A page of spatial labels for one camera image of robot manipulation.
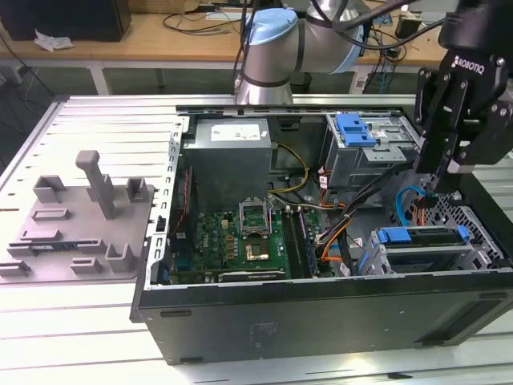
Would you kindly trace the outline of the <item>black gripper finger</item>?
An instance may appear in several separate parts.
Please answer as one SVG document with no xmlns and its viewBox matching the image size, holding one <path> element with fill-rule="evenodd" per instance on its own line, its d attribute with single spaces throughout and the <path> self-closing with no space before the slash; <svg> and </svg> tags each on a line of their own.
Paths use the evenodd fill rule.
<svg viewBox="0 0 513 385">
<path fill-rule="evenodd" d="M 497 163 L 512 150 L 512 103 L 494 94 L 467 94 L 458 147 L 446 172 L 436 175 L 434 190 L 452 193 L 477 165 Z"/>
<path fill-rule="evenodd" d="M 417 173 L 442 175 L 458 147 L 467 103 L 467 80 L 457 71 L 423 67 L 418 73 L 414 121 L 421 126 Z"/>
</svg>

